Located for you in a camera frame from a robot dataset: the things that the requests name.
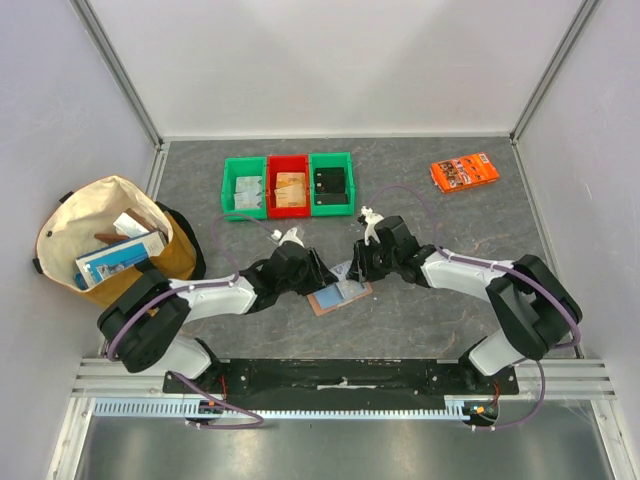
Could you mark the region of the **tan leather card holder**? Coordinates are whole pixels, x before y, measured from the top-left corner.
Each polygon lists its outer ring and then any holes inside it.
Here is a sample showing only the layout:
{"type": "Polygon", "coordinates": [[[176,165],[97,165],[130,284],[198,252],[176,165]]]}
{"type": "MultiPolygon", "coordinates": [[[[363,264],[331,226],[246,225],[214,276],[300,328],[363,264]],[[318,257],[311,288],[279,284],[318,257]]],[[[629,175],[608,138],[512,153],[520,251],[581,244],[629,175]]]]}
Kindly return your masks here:
{"type": "Polygon", "coordinates": [[[347,262],[332,267],[330,271],[337,277],[338,281],[307,296],[316,316],[335,311],[373,292],[370,283],[349,280],[347,278],[348,269],[349,264],[347,262]]]}

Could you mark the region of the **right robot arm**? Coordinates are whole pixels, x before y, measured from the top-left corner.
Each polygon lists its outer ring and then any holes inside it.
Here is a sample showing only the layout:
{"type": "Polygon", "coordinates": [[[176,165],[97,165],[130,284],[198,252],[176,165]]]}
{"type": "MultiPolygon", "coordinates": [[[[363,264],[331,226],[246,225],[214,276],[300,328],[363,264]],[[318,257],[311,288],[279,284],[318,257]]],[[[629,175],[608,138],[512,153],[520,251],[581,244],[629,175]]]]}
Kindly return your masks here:
{"type": "Polygon", "coordinates": [[[541,360],[580,342],[581,308],[539,257],[489,261],[421,245],[402,217],[366,207],[358,221],[365,233],[354,244],[349,279],[376,282],[397,274],[409,284],[455,291],[492,306],[500,329],[462,356],[457,377],[465,391],[481,393],[513,363],[541,360]]]}

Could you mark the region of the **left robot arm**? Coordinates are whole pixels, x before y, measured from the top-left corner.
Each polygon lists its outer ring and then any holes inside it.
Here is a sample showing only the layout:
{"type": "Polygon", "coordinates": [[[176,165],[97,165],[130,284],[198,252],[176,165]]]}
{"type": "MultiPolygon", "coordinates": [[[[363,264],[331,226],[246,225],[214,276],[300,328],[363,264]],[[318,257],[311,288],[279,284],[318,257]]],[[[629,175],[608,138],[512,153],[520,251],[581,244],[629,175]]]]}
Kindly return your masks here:
{"type": "Polygon", "coordinates": [[[338,281],[313,248],[294,241],[236,274],[206,280],[169,279],[148,261],[142,276],[99,317],[107,358],[131,374],[151,367],[185,376],[201,393],[216,388],[220,369],[210,347],[181,333],[190,322],[248,315],[275,305],[286,293],[307,296],[338,281]]]}

